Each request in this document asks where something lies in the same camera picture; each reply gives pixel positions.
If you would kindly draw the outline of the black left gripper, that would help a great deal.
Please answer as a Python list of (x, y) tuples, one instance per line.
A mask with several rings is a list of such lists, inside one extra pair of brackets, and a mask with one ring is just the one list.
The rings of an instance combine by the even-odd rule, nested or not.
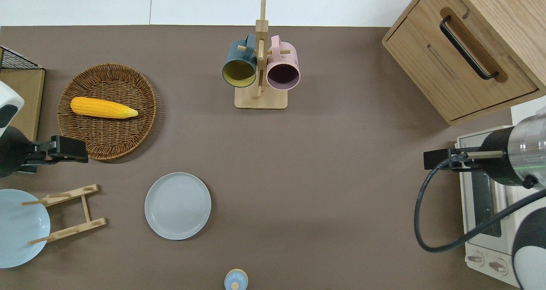
[(20, 173), (35, 174), (39, 166), (59, 162), (89, 162), (85, 142), (61, 135), (53, 135), (47, 142), (32, 142), (27, 151)]

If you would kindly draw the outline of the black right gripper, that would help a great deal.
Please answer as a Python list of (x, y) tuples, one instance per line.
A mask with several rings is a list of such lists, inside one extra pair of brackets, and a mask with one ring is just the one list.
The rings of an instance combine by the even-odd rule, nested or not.
[[(456, 154), (461, 154), (462, 152), (478, 152), (479, 148), (443, 148), (433, 151), (424, 152), (424, 169), (432, 170), (444, 159), (451, 158)], [(452, 161), (447, 166), (444, 166), (441, 170), (452, 170), (456, 172), (472, 172), (476, 170), (483, 170), (477, 162), (470, 162), (464, 160)]]

